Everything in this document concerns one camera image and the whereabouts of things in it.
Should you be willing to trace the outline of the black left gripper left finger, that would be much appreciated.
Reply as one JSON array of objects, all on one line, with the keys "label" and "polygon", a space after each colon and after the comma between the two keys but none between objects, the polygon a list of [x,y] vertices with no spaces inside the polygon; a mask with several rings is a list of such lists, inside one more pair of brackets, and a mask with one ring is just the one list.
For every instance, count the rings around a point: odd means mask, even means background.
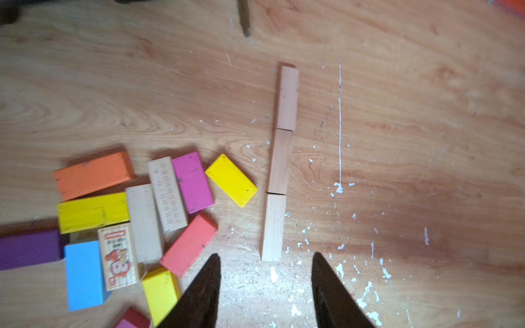
[{"label": "black left gripper left finger", "polygon": [[212,254],[158,327],[215,328],[221,285],[221,259]]}]

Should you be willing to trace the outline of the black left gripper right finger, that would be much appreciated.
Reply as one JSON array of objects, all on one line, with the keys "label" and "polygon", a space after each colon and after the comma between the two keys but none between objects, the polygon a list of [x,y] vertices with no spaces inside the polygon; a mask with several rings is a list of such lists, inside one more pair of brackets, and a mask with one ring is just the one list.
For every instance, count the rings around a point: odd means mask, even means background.
[{"label": "black left gripper right finger", "polygon": [[374,327],[319,252],[313,256],[311,281],[318,327]]}]

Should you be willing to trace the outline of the natural wooden block angled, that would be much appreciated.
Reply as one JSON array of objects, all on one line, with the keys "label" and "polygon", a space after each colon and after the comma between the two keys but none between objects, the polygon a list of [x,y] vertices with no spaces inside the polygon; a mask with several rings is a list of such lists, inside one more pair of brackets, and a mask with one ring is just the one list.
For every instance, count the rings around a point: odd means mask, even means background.
[{"label": "natural wooden block angled", "polygon": [[262,241],[262,261],[276,262],[282,257],[284,218],[287,197],[267,194],[264,232]]}]

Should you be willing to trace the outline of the magenta block near arm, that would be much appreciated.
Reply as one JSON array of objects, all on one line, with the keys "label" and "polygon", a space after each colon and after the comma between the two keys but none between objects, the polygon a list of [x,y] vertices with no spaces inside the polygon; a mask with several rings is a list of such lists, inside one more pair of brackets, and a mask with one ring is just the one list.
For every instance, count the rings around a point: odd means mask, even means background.
[{"label": "magenta block near arm", "polygon": [[189,214],[214,205],[213,194],[198,152],[175,158],[172,165]]}]

